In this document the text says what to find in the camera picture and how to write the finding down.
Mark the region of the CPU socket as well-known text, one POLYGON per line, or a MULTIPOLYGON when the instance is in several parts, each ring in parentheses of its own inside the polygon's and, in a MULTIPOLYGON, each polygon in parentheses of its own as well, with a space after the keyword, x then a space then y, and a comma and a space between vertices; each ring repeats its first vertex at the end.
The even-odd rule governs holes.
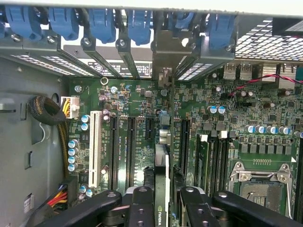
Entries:
POLYGON ((287 163, 275 170, 253 170, 237 161, 229 176, 228 191, 285 215, 286 183, 292 177, 287 163))

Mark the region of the open PC case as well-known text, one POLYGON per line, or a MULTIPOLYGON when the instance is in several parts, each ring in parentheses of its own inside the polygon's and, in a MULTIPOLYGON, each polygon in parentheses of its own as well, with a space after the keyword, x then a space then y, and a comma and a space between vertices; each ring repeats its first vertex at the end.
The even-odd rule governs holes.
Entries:
POLYGON ((69 172, 73 119, 66 119, 60 105, 62 96, 72 97, 73 80, 157 82, 152 42, 163 30, 191 50, 178 66, 178 80, 194 82, 215 73, 303 79, 303 37, 272 35, 274 17, 303 19, 303 0, 0 0, 0 227, 35 227, 82 203, 78 179, 69 172), (13 32, 5 5, 34 7, 42 39, 13 32), (50 7, 75 9, 77 40, 52 30, 50 7), (91 34, 89 9, 113 10, 113 43, 91 34), (152 12, 148 44, 137 46, 128 37, 128 9, 152 12), (189 28, 168 30, 169 12, 193 12, 189 28), (209 49, 210 14, 235 16, 225 48, 209 49))

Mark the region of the long black expansion slot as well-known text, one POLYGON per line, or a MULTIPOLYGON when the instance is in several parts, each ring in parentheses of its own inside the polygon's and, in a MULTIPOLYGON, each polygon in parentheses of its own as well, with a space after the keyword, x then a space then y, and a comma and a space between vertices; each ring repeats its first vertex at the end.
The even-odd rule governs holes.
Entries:
POLYGON ((190 141, 190 120, 182 120, 180 129, 179 167, 186 177, 190 141))
POLYGON ((109 175, 108 186, 111 190, 117 189, 118 179, 118 147, 119 147, 119 123, 118 117, 110 117, 110 132, 109 132, 109 175))

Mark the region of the white expansion slot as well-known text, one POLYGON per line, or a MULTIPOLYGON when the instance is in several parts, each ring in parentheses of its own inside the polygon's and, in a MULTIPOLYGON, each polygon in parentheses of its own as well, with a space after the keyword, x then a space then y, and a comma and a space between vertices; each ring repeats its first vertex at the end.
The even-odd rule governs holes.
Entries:
POLYGON ((89 131, 89 187, 98 188, 101 176, 102 112, 90 112, 89 131))

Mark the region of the blue card retention latch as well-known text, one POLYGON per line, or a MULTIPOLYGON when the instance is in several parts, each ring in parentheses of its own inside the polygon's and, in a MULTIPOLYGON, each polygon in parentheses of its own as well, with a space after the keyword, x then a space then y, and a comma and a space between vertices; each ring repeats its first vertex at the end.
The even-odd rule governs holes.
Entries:
POLYGON ((5 14, 11 30, 17 35, 30 41, 42 39, 40 18, 34 7, 5 5, 5 14))
POLYGON ((79 37, 79 23, 74 8, 49 8, 49 21, 54 32, 67 41, 79 37))
POLYGON ((234 30, 234 15, 210 14, 207 24, 209 49, 219 50, 229 45, 234 30))
POLYGON ((151 15, 150 10, 127 10, 128 37, 133 40, 137 46, 150 42, 151 15))
POLYGON ((168 30, 188 29, 193 17, 193 12, 169 12, 168 30))
POLYGON ((91 34, 103 44, 116 40, 116 27, 112 9, 89 9, 91 34))

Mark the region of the black intrusion switch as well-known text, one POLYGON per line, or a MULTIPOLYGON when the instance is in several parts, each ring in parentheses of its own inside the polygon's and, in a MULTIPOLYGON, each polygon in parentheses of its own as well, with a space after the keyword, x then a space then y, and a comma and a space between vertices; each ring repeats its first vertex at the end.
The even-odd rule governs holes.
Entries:
POLYGON ((303 19, 274 17, 272 35, 303 37, 303 19))

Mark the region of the green motherboard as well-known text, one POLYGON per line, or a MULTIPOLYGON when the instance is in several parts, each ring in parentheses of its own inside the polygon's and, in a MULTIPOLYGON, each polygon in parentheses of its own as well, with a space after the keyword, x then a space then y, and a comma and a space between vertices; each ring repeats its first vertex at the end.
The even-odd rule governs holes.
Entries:
MULTIPOLYGON (((205 192, 212 196, 216 190, 218 140, 229 139, 229 176, 237 161, 246 169, 275 170, 282 163, 290 166, 292 174, 292 215, 303 223, 303 79, 285 73, 266 74, 249 79, 234 75, 226 78, 215 73, 204 79, 177 81, 175 100, 178 113, 190 120, 186 185, 197 187, 196 145, 197 135, 215 138, 212 193, 209 191, 210 156, 208 160, 208 186, 205 192)), ((71 96, 80 99, 78 119, 71 120, 68 144, 69 172, 78 179, 78 202, 110 190, 109 132, 110 117, 119 123, 117 189, 126 193, 127 119, 136 118, 136 147, 134 185, 143 186, 143 170, 154 169, 157 135, 157 111, 166 107, 158 83, 117 79, 75 79, 71 83, 71 96), (90 112, 102 112, 101 176, 98 188, 89 187, 89 131, 90 112), (145 120, 154 118, 154 137, 145 139, 145 120)), ((222 189, 222 160, 220 189, 222 189)))

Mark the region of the white power connector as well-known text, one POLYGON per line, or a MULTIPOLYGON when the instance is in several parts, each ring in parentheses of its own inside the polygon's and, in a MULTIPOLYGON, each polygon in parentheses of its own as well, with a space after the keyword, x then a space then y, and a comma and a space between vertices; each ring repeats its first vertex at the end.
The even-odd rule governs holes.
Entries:
POLYGON ((61 110, 66 119, 78 119, 80 110, 80 99, 78 97, 61 97, 61 110))

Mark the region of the socket locking lever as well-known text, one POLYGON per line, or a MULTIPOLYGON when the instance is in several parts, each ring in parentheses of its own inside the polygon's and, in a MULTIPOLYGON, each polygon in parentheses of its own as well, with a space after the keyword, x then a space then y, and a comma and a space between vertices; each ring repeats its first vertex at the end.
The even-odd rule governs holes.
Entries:
POLYGON ((285 215, 289 217, 290 219, 293 219, 292 214, 291 214, 291 191, 292 191, 292 180, 288 180, 286 183, 286 211, 285 215))

